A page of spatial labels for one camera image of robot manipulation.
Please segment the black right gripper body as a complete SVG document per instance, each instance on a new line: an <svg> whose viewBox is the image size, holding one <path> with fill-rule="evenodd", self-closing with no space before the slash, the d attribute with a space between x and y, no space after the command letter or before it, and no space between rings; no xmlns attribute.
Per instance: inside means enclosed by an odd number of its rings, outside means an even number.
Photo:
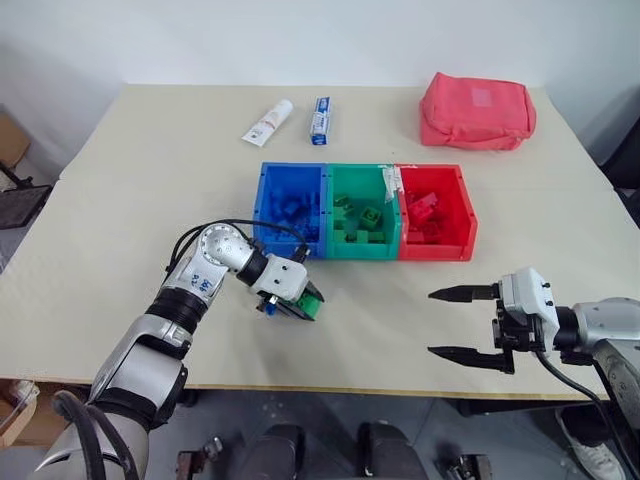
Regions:
<svg viewBox="0 0 640 480"><path fill-rule="evenodd" d="M535 314L510 312L502 300L496 301L492 320L494 346L503 351L544 352L542 319Z"/></svg>

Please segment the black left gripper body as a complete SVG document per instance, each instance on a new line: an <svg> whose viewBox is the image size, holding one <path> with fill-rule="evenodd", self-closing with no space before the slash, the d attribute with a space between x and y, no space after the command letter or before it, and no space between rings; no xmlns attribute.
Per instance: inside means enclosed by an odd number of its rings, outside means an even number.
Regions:
<svg viewBox="0 0 640 480"><path fill-rule="evenodd" d="M257 305L257 310L268 316L281 314L292 317L292 314L296 313L294 304L282 300L280 297L274 294L259 292L258 296L260 297L260 301Z"/></svg>

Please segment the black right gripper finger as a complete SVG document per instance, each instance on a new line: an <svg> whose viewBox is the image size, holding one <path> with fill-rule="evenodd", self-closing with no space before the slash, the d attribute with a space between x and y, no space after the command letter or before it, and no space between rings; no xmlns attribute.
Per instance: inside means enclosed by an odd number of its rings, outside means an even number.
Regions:
<svg viewBox="0 0 640 480"><path fill-rule="evenodd" d="M496 370L505 374L514 374L515 367L511 351L497 354L481 353L477 349L458 346L428 347L427 350L441 358L459 365Z"/></svg>
<svg viewBox="0 0 640 480"><path fill-rule="evenodd" d="M490 285L457 285L433 291L428 294L428 298L454 303L497 300L500 298L500 287L497 283Z"/></svg>

